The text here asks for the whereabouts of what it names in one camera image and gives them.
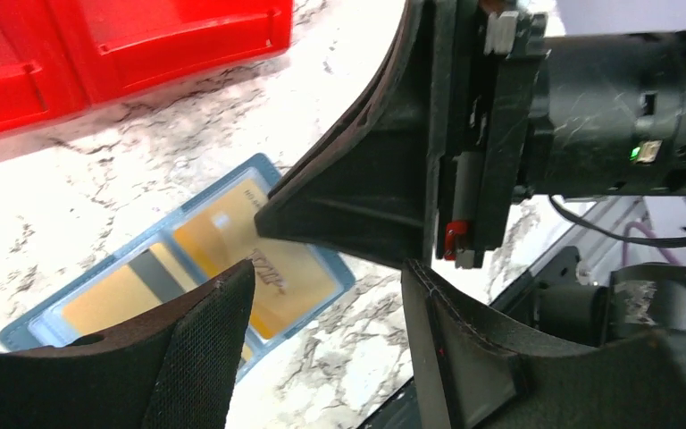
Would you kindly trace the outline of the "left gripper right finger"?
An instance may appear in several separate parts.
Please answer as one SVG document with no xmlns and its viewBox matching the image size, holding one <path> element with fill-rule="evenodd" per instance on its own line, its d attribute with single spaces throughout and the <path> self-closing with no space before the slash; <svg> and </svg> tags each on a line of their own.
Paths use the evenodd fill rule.
<svg viewBox="0 0 686 429">
<path fill-rule="evenodd" d="M 686 428 L 686 332 L 600 348 L 521 324 L 415 260 L 401 271 L 425 428 Z"/>
</svg>

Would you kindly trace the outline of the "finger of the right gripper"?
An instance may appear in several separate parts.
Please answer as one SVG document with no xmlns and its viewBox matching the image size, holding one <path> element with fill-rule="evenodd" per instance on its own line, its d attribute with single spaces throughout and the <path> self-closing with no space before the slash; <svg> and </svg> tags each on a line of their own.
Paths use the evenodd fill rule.
<svg viewBox="0 0 686 429">
<path fill-rule="evenodd" d="M 423 257 L 433 17 L 433 2 L 406 2 L 364 92 L 255 215 L 260 236 L 394 268 Z"/>
</svg>

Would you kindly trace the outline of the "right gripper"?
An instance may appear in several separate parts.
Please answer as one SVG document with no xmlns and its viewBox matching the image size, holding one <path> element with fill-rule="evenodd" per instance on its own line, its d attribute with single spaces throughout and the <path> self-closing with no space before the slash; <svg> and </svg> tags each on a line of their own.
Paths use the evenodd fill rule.
<svg viewBox="0 0 686 429">
<path fill-rule="evenodd" d="M 513 1 L 454 14 L 437 258 L 481 266 L 535 195 L 686 197 L 686 30 L 549 38 Z"/>
</svg>

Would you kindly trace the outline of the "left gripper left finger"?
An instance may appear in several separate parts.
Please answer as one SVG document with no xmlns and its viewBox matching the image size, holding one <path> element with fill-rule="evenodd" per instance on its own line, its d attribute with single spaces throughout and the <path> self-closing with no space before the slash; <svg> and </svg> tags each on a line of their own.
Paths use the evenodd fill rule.
<svg viewBox="0 0 686 429">
<path fill-rule="evenodd" d="M 68 346 L 0 354 L 0 428 L 222 428 L 255 291 L 243 260 Z"/>
</svg>

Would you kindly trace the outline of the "blue leather card holder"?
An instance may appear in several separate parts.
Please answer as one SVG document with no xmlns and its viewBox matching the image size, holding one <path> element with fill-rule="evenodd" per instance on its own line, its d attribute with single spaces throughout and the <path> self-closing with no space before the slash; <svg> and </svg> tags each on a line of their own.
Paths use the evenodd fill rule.
<svg viewBox="0 0 686 429">
<path fill-rule="evenodd" d="M 175 242 L 172 234 L 247 176 L 264 182 L 267 197 L 269 190 L 279 181 L 280 172 L 266 155 L 251 156 L 76 280 L 9 323 L 0 332 L 0 342 L 10 351 L 66 346 L 81 336 L 175 299 L 211 279 Z M 337 253 L 306 246 L 336 279 L 338 289 L 312 311 L 298 318 L 291 327 L 269 340 L 261 338 L 249 322 L 238 367 L 241 374 L 249 371 L 269 351 L 315 319 L 354 285 L 353 273 Z"/>
</svg>

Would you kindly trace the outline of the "gold credit card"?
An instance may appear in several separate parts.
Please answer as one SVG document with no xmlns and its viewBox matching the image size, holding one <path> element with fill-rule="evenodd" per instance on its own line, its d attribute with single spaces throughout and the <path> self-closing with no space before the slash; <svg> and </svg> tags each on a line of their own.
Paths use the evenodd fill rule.
<svg viewBox="0 0 686 429">
<path fill-rule="evenodd" d="M 264 182 L 244 177 L 172 234 L 211 278 L 249 258 L 255 268 L 250 323 L 265 339 L 291 327 L 338 289 L 338 283 L 306 245 L 257 235 L 254 215 L 266 203 Z"/>
</svg>

